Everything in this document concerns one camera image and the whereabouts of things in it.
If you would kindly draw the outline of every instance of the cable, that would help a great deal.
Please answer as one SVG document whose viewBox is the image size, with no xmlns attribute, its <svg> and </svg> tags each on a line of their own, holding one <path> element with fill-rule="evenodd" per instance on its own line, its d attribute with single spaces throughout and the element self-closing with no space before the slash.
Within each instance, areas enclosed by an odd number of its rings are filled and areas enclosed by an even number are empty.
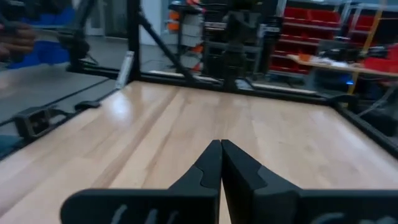
<svg viewBox="0 0 398 224">
<path fill-rule="evenodd" d="M 97 60 L 95 60 L 95 58 L 94 58 L 93 56 L 91 56 L 90 53 L 87 53 L 87 57 L 88 57 L 91 61 L 94 62 L 94 65 L 99 65 L 99 64 L 100 64 Z"/>
<path fill-rule="evenodd" d="M 377 107 L 381 106 L 390 96 L 391 94 L 397 89 L 396 86 L 392 86 L 390 87 L 386 93 L 384 94 L 384 96 L 382 96 L 379 100 L 377 100 L 376 102 L 373 103 L 372 106 L 370 106 L 368 109 L 360 112 L 358 114 L 358 116 L 363 116 L 369 112 L 371 112 L 372 110 L 375 110 Z"/>
</svg>

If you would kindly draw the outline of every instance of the black clamp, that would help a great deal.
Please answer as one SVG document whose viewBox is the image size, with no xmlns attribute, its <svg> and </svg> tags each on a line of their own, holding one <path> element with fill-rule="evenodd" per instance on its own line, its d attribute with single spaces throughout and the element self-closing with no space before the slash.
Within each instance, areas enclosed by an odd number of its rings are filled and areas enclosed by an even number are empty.
<svg viewBox="0 0 398 224">
<path fill-rule="evenodd" d="M 98 101 L 82 101 L 75 105 L 75 111 L 78 113 L 90 108 L 99 108 L 100 106 L 101 103 Z M 58 126 L 51 123 L 51 119 L 56 116 L 64 116 L 63 120 L 65 120 L 71 118 L 73 113 L 56 109 L 54 106 L 36 106 L 17 113 L 12 120 L 19 136 L 26 141 L 33 141 Z"/>
</svg>

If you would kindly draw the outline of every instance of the metal strut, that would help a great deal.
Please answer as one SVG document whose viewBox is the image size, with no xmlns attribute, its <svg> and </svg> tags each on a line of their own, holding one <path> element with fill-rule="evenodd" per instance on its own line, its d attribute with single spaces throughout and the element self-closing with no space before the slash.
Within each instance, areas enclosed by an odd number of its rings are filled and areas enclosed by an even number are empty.
<svg viewBox="0 0 398 224">
<path fill-rule="evenodd" d="M 152 25 L 148 20 L 145 18 L 144 12 L 142 11 L 142 8 L 139 8 L 139 13 L 138 13 L 138 18 L 139 18 L 139 23 L 140 25 L 143 26 L 143 28 L 148 32 L 148 34 L 153 38 L 153 40 L 156 42 L 156 44 L 162 49 L 164 54 L 166 54 L 167 58 L 169 58 L 174 66 L 176 67 L 177 71 L 180 71 L 181 74 L 187 79 L 188 82 L 199 82 L 198 79 L 196 79 L 189 70 L 187 70 L 180 61 L 178 61 L 177 57 L 167 48 L 167 46 L 164 44 L 162 39 L 156 34 L 156 32 L 153 30 Z"/>
</svg>

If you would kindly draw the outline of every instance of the wooden tabletop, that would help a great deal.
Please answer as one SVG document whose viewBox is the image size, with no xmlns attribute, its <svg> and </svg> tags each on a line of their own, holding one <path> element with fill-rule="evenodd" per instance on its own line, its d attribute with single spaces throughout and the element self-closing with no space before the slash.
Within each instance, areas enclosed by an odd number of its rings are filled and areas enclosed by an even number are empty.
<svg viewBox="0 0 398 224">
<path fill-rule="evenodd" d="M 367 68 L 359 68 L 359 67 L 354 67 L 354 66 L 348 65 L 348 64 L 346 66 L 334 66 L 334 65 L 327 64 L 327 63 L 320 63 L 319 58 L 316 56 L 313 56 L 313 55 L 310 56 L 308 61 L 301 60 L 298 55 L 288 55 L 287 57 L 301 65 L 308 65 L 308 66 L 313 66 L 313 67 L 318 67 L 318 68 L 327 68 L 327 69 L 339 70 L 339 71 L 343 71 L 343 72 L 359 72 L 359 73 L 366 73 L 366 74 L 371 74 L 371 75 L 398 77 L 398 73 L 382 72 L 382 71 L 371 70 L 371 69 L 367 69 Z"/>
<path fill-rule="evenodd" d="M 0 162 L 0 223 L 60 223 L 90 187 L 166 189 L 212 139 L 302 188 L 398 188 L 398 162 L 330 108 L 134 82 Z"/>
</svg>

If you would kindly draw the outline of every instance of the black metal frame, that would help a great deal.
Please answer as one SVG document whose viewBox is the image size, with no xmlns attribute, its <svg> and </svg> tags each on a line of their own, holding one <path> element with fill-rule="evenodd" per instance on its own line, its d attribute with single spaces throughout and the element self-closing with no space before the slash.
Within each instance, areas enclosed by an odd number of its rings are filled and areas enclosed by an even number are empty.
<svg viewBox="0 0 398 224">
<path fill-rule="evenodd" d="M 223 88 L 222 83 L 200 81 L 194 79 L 193 77 L 187 77 L 185 74 L 184 77 L 168 77 L 166 75 L 141 72 L 139 27 L 140 25 L 143 25 L 147 31 L 148 29 L 150 29 L 150 27 L 148 27 L 148 24 L 145 24 L 146 21 L 142 21 L 145 18 L 142 18 L 143 15 L 140 14 L 140 8 L 140 0 L 127 1 L 127 18 L 129 18 L 127 25 L 128 46 L 130 51 L 135 52 L 133 66 L 129 76 L 130 82 L 140 81 L 161 83 L 167 85 L 185 86 L 204 90 L 222 91 L 227 93 L 330 106 L 340 115 L 342 115 L 342 117 L 347 119 L 351 124 L 355 125 L 359 130 L 366 134 L 369 138 L 379 144 L 389 154 L 398 159 L 398 146 L 396 144 L 394 144 L 383 133 L 372 127 L 369 123 L 365 122 L 363 119 L 352 113 L 348 108 L 344 107 L 341 104 L 340 100 L 344 98 L 347 99 L 347 97 L 329 97 L 327 95 L 314 95 L 309 93 L 297 93 L 294 91 L 265 88 L 256 88 L 255 90 L 225 89 Z"/>
<path fill-rule="evenodd" d="M 347 101 L 353 101 L 352 97 L 344 95 L 331 97 L 328 95 L 317 95 L 296 91 L 256 87 L 254 87 L 253 90 L 241 90 L 237 88 L 225 88 L 225 86 L 223 86 L 223 83 L 218 82 L 217 80 L 213 82 L 198 80 L 181 65 L 176 56 L 171 53 L 171 51 L 162 42 L 160 37 L 153 31 L 153 29 L 151 28 L 151 24 L 145 19 L 144 15 L 141 13 L 140 0 L 127 1 L 127 18 L 129 18 L 127 20 L 128 50 L 134 52 L 135 55 L 133 65 L 129 73 L 128 82 L 140 81 L 160 83 L 166 85 L 184 86 L 203 90 L 222 91 L 240 95 L 258 96 L 278 100 L 295 101 L 299 103 L 329 106 L 337 111 L 340 115 L 342 115 L 342 117 L 347 119 L 351 124 L 355 125 L 374 142 L 379 144 L 389 154 L 398 159 L 398 145 L 392 142 L 387 136 L 378 131 L 376 128 L 372 127 L 369 123 L 351 112 L 347 107 L 342 105 L 342 103 L 347 103 Z M 176 70 L 181 72 L 181 77 L 160 75 L 141 71 L 141 49 L 139 41 L 140 26 L 143 26 L 143 28 L 145 28 L 145 30 L 151 35 L 151 37 L 155 40 L 159 47 L 164 51 L 166 56 L 168 56 L 168 58 L 174 63 Z M 69 71 L 78 73 L 89 73 L 91 75 L 99 75 L 111 79 L 116 79 L 118 75 L 118 70 L 113 68 L 102 68 L 84 64 L 79 64 L 79 66 L 71 64 Z"/>
</svg>

